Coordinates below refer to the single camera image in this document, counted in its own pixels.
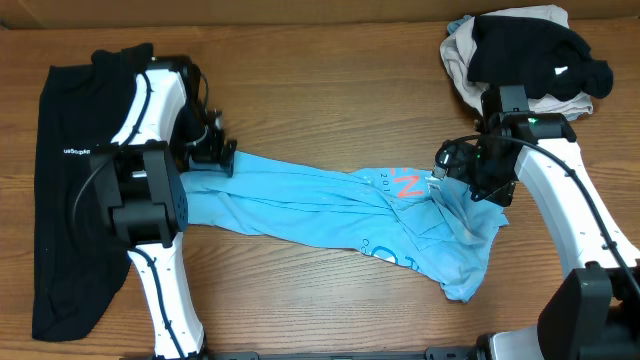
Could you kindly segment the black folded garment with logo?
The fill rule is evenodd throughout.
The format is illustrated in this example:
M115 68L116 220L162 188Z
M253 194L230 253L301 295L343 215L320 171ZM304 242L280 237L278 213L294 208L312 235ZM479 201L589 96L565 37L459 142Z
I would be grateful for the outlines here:
M95 191L85 182L91 152L121 129L136 75L152 55L152 44L143 43L97 50L88 65L49 70L39 100L34 175L35 340L86 337L126 280L130 261L106 232Z

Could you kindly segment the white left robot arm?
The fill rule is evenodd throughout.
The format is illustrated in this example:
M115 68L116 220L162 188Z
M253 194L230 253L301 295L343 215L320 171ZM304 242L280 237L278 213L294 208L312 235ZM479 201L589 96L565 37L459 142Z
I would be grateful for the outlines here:
M188 200L180 176L194 163L232 176L237 142L227 138L222 113L207 108L208 81L189 57L145 60L135 81L127 118L93 150L82 188L95 190L107 233L140 277L154 358L205 359L205 328L184 266Z

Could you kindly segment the grey-blue garment under pile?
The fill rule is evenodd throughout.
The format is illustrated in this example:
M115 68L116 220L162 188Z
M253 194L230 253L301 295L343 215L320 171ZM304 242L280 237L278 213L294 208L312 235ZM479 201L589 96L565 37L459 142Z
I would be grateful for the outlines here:
M456 32L469 35L472 32L474 17L464 15L462 18L454 20L447 25L447 34L452 35Z

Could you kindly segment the beige folded garment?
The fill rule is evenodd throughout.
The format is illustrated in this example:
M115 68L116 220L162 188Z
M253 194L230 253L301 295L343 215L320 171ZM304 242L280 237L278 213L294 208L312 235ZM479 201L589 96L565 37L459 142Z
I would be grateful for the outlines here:
M556 5L509 8L489 12L489 15L544 19L565 28L569 27L567 11ZM471 58L476 49L477 45L472 39L472 32L469 35L456 32L441 43L440 56L462 100L482 114L481 95L489 85L470 82L467 79ZM541 99L529 99L528 105L536 113L562 113L569 121L576 120L584 114L592 114L594 111L591 97L584 92L580 92L568 101L560 101L551 95L545 95Z

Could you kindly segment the light blue t-shirt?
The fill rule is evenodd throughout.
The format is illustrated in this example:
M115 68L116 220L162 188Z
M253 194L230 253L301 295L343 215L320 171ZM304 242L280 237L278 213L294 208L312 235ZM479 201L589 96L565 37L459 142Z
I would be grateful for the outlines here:
M195 164L181 180L193 225L356 250L428 277L454 301L476 293L508 224L503 207L429 170L343 173L239 152L232 176Z

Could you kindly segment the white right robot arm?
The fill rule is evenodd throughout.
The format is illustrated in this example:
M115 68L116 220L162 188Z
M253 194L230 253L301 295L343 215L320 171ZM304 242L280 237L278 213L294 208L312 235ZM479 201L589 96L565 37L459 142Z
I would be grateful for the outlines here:
M533 197L554 241L564 280L536 324L481 335L471 347L432 348L429 359L636 359L639 250L610 215L561 113L530 110L523 86L481 96L473 135L445 141L436 178L467 185L474 201L507 207L516 184Z

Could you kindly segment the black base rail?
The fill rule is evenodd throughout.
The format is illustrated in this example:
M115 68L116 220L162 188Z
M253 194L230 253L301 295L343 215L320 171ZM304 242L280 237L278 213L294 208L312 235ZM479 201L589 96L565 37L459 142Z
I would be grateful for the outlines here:
M210 352L209 360L464 360L476 359L472 346L428 347L422 351L258 354L257 352Z

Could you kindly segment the black crumpled garment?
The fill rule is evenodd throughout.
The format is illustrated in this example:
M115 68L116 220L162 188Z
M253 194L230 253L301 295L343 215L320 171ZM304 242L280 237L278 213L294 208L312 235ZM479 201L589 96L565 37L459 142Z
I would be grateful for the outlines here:
M549 20L482 15L474 21L472 38L471 82L522 85L529 99L551 95L560 101L581 92L602 99L612 91L608 63L594 59L576 32Z

